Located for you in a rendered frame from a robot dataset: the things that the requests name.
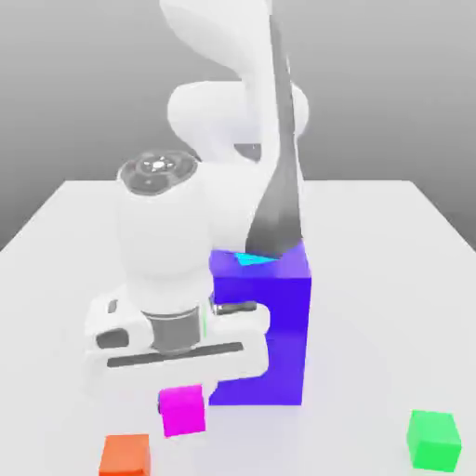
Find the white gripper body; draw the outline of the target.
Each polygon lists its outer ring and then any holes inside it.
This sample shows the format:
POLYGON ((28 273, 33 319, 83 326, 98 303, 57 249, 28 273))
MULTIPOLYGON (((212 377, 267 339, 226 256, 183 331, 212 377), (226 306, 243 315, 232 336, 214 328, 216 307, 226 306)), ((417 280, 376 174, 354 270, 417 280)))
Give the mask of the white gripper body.
POLYGON ((251 322, 144 322, 85 327, 85 390, 95 399, 152 399, 162 390, 259 377, 266 329, 251 322))

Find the small magenta cube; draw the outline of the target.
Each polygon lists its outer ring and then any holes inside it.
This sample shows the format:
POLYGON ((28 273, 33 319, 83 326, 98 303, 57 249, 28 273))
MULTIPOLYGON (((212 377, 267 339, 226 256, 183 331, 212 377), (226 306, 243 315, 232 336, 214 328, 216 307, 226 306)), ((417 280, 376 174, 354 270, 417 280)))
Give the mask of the small magenta cube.
POLYGON ((160 390, 158 410, 166 438, 205 431, 205 401, 201 385, 160 390))

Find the small cyan cube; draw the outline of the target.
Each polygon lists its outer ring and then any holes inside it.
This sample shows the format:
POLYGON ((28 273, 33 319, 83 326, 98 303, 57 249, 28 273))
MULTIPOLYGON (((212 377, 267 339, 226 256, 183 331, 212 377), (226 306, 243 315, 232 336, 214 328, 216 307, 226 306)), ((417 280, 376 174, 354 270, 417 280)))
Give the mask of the small cyan cube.
POLYGON ((278 261, 278 258, 270 258, 247 253, 234 253, 233 255, 237 259, 238 263, 243 267, 273 263, 275 261, 278 261))

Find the small orange cube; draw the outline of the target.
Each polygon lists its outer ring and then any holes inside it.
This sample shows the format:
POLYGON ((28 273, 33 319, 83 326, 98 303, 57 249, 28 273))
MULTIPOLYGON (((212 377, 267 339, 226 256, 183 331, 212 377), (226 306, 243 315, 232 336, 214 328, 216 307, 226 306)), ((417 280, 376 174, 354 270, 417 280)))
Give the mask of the small orange cube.
POLYGON ((99 464, 99 476, 151 476, 149 435, 108 435, 99 464))

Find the small green cube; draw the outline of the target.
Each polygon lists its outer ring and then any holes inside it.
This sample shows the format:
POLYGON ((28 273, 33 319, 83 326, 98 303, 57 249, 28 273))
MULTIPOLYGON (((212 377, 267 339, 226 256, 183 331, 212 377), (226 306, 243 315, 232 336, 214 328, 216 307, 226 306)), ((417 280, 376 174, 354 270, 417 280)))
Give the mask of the small green cube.
POLYGON ((406 443, 414 469, 455 471, 462 442, 452 414, 413 410, 406 443))

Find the large blue box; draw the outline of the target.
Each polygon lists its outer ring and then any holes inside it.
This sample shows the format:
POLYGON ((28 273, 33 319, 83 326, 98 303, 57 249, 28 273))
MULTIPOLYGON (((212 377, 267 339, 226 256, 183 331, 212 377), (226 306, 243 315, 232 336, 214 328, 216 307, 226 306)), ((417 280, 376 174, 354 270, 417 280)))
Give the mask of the large blue box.
POLYGON ((266 306, 269 368, 261 377, 222 382, 209 399, 218 405, 302 404, 311 305, 311 270, 303 243, 281 258, 242 265, 228 251, 210 257, 218 304, 255 301, 266 306))

